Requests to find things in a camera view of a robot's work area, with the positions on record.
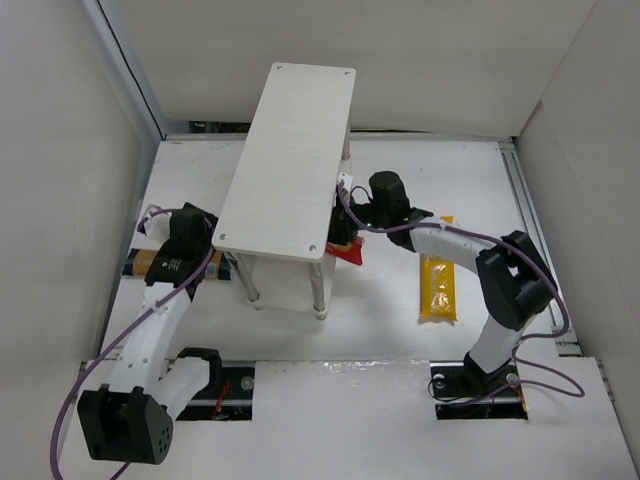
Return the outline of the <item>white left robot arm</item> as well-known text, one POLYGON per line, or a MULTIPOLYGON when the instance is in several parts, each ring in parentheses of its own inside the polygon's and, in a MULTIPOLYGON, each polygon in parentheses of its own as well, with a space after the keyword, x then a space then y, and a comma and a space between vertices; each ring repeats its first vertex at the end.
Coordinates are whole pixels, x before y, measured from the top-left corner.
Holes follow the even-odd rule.
POLYGON ((161 464, 168 455, 174 422, 221 370, 211 349, 181 352, 169 371, 163 364, 171 340, 193 303, 215 253, 215 215, 186 203, 168 210, 168 227, 154 226, 162 210, 149 209, 139 229, 160 248, 144 277, 139 317, 118 344, 114 368, 96 390, 85 390, 77 412, 92 459, 161 464))

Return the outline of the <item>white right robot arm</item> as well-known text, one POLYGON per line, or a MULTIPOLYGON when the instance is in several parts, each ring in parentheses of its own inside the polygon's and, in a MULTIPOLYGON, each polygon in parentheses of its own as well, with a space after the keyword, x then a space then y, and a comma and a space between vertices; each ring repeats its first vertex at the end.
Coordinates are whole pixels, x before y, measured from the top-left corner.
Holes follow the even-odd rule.
POLYGON ((368 231, 407 251, 435 256, 476 274, 488 318, 450 384, 461 397, 487 394, 528 325, 556 292, 555 280, 534 243, 519 230, 500 238, 469 232, 411 206, 393 171, 370 177, 371 194, 363 204, 352 198, 350 179, 341 174, 337 180, 330 242, 345 245, 368 231))

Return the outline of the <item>red spaghetti bag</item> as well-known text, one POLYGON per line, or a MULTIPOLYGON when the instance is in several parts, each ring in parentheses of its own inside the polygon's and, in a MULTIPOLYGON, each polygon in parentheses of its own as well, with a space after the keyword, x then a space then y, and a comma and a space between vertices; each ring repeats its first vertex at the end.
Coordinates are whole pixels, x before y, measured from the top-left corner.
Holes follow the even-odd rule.
POLYGON ((346 245, 339 245, 328 242, 325 252, 329 255, 341 259, 347 263, 362 266, 363 256, 362 247, 364 239, 361 236, 357 236, 355 240, 349 242, 346 245))

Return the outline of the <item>yellow spaghetti bag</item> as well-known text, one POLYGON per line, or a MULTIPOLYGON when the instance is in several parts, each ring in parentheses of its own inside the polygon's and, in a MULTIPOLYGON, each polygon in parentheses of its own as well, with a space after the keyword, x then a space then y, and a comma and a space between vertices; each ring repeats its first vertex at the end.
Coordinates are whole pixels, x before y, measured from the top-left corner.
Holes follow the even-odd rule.
POLYGON ((420 255, 421 321, 456 322, 454 263, 432 255, 420 255))

